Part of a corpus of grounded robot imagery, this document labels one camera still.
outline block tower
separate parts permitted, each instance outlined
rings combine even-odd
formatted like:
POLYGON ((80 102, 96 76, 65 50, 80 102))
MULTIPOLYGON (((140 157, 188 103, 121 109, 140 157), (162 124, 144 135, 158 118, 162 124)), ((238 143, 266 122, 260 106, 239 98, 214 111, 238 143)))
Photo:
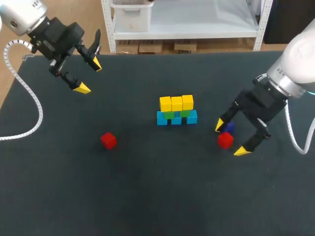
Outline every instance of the block tower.
POLYGON ((167 125, 170 119, 172 125, 182 124, 182 119, 187 119, 187 124, 197 124, 197 111, 193 110, 192 95, 181 97, 160 97, 161 111, 157 112, 157 125, 167 125))

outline white cable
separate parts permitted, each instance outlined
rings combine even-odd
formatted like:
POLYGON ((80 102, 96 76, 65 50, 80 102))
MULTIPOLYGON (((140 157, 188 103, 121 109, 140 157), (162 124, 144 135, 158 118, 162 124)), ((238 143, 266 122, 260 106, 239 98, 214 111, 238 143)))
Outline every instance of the white cable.
POLYGON ((29 131, 23 133, 23 134, 18 134, 18 135, 13 135, 13 136, 7 136, 7 137, 0 137, 0 141, 3 141, 3 140, 12 140, 12 139, 19 139, 19 138, 22 138, 22 137, 26 137, 32 133, 34 133, 40 126, 40 124, 42 123, 43 121, 43 109, 41 107, 41 104, 38 100, 38 98, 36 97, 36 95, 33 93, 33 91, 30 89, 30 87, 22 80, 22 78, 15 72, 15 70, 13 69, 10 61, 9 61, 9 58, 8 58, 8 52, 9 52, 9 49, 12 45, 14 44, 22 44, 24 45, 25 47, 27 47, 29 50, 32 50, 32 44, 28 43, 28 42, 25 42, 23 40, 13 40, 11 42, 9 42, 5 48, 4 48, 4 61, 5 61, 5 64, 6 66, 9 68, 9 70, 11 71, 11 73, 14 75, 14 77, 21 83, 21 85, 29 92, 29 94, 32 96, 32 98, 34 99, 36 105, 37 105, 37 108, 38 108, 38 113, 39 113, 39 116, 38 116, 38 121, 36 123, 36 125, 29 131))
POLYGON ((315 129, 315 118, 313 119, 311 126, 309 128, 309 132, 307 134, 307 138, 306 138, 306 142, 305 142, 305 146, 304 146, 304 150, 301 149, 295 138, 294 138, 294 134, 293 134, 293 130, 292 130, 292 125, 291 125, 291 120, 290 120, 290 114, 289 114, 289 106, 288 106, 288 102, 286 102, 286 106, 285 106, 285 118, 286 118, 286 123, 287 123, 287 128, 289 130, 289 135, 290 138, 292 140, 293 146, 295 147, 295 149, 301 153, 301 154, 306 154, 309 151, 310 145, 311 145, 311 141, 312 141, 312 137, 313 137, 313 133, 314 133, 314 129, 315 129))

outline stacked blocks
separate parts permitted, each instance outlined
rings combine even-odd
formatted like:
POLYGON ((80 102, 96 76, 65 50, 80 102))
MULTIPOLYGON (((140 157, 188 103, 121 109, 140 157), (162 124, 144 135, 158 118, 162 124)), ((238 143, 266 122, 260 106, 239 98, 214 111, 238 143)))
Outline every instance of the stacked blocks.
POLYGON ((235 124, 231 121, 227 126, 224 128, 222 133, 218 137, 218 144, 223 149, 228 149, 233 145, 234 138, 232 134, 235 131, 235 124))
POLYGON ((171 120, 172 125, 182 124, 182 118, 187 119, 187 124, 197 124, 197 111, 193 110, 192 95, 181 97, 160 97, 161 111, 157 112, 157 125, 167 125, 171 120))

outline toy block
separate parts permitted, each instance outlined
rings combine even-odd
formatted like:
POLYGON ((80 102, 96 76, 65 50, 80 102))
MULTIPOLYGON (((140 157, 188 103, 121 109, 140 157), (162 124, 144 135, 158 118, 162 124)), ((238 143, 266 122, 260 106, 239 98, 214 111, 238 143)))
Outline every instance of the toy block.
POLYGON ((191 110, 189 117, 187 117, 187 124, 197 124, 198 116, 196 110, 191 110))
POLYGON ((234 138, 228 132, 221 133, 218 137, 218 144, 223 149, 228 149, 232 146, 234 138))
POLYGON ((182 97, 171 97, 172 100, 172 111, 180 112, 183 110, 183 100, 182 97))
POLYGON ((179 115, 179 112, 175 112, 175 117, 171 120, 172 125, 182 124, 182 118, 179 115))
POLYGON ((164 118, 163 112, 157 112, 157 125, 167 125, 167 119, 164 118))
POLYGON ((233 121, 231 121, 227 126, 223 129, 222 132, 228 132, 230 134, 233 134, 235 131, 235 124, 233 121))
POLYGON ((192 97, 192 95, 183 95, 182 100, 183 100, 183 111, 193 109, 193 97, 192 97))
POLYGON ((186 110, 186 111, 180 111, 179 112, 179 116, 184 118, 184 117, 189 117, 190 115, 190 110, 186 110))
POLYGON ((163 112, 164 119, 173 119, 175 117, 175 112, 163 112))
POLYGON ((161 108, 161 112, 171 112, 172 111, 171 97, 160 97, 159 107, 161 108))
POLYGON ((100 140, 103 146, 106 147, 108 150, 112 149, 117 144, 115 136, 109 132, 100 137, 100 140))

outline floor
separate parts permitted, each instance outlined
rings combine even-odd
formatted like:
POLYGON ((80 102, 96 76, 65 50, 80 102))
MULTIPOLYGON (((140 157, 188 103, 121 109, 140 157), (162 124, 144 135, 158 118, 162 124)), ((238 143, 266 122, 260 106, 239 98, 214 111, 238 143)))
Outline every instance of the floor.
MULTIPOLYGON (((53 17, 59 18, 65 25, 69 25, 72 22, 77 22, 84 30, 85 35, 83 37, 85 45, 90 45, 94 40, 94 35, 97 29, 101 29, 102 38, 102 54, 109 54, 109 47, 107 42, 107 35, 105 29, 105 23, 103 18, 103 12, 101 8, 100 0, 43 0, 48 6, 47 17, 50 19, 53 17)), ((8 28, 3 26, 0 33, 0 48, 4 48, 6 43, 14 39, 29 40, 24 35, 17 38, 8 28)), ((252 51, 253 39, 211 39, 211 40, 199 40, 198 41, 198 53, 213 53, 213 52, 250 52, 252 51)), ((173 53, 173 44, 168 41, 163 46, 164 54, 173 53)), ((285 45, 262 45, 262 51, 270 50, 283 50, 285 45)), ((30 54, 28 49, 22 45, 14 46, 10 49, 9 59, 13 67, 18 70, 22 63, 22 56, 30 54)), ((4 61, 0 62, 0 107, 12 85, 14 77, 10 71, 6 68, 4 61)))

